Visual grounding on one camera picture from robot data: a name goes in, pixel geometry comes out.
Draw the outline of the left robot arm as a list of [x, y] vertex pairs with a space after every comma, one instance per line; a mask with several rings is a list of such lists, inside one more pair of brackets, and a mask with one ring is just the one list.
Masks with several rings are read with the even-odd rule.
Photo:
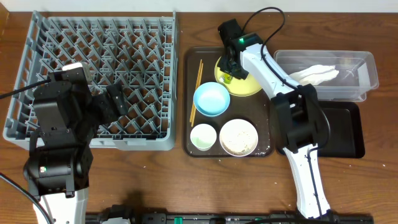
[[90, 142], [102, 124], [127, 114], [120, 84], [93, 95], [93, 76], [85, 62], [49, 73], [34, 91], [39, 123], [30, 136], [24, 177], [39, 223], [84, 223], [93, 161]]

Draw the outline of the white cup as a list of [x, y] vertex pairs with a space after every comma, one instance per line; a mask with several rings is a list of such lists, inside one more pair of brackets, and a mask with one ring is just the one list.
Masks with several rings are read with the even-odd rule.
[[214, 145], [216, 139], [216, 130], [209, 124], [198, 124], [190, 133], [192, 144], [200, 151], [208, 151]]

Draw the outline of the white bowl with rice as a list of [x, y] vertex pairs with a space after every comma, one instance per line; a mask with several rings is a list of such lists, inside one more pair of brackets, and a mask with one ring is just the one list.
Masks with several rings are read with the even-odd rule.
[[249, 121], [232, 119], [222, 126], [219, 139], [221, 147], [229, 155], [244, 157], [257, 148], [259, 136]]

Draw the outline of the white napkin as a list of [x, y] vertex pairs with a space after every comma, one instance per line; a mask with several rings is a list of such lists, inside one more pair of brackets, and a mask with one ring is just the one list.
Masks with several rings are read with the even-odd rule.
[[305, 70], [290, 74], [290, 77], [301, 85], [317, 86], [337, 77], [339, 71], [334, 65], [313, 65]]

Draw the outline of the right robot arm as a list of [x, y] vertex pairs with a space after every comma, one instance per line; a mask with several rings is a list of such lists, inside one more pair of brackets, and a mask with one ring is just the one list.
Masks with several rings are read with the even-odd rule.
[[330, 137], [330, 125], [311, 84], [295, 81], [270, 56], [257, 34], [245, 34], [236, 19], [222, 23], [218, 33], [224, 53], [218, 62], [222, 72], [234, 78], [252, 75], [270, 99], [270, 132], [275, 146], [289, 160], [297, 209], [301, 216], [323, 220], [330, 211], [318, 167], [318, 150]]

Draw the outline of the green red snack wrapper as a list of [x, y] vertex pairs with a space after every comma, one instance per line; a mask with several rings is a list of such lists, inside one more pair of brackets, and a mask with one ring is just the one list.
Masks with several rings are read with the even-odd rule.
[[223, 75], [223, 82], [227, 85], [229, 85], [231, 83], [232, 79], [233, 79], [233, 77], [227, 73], [225, 73]]

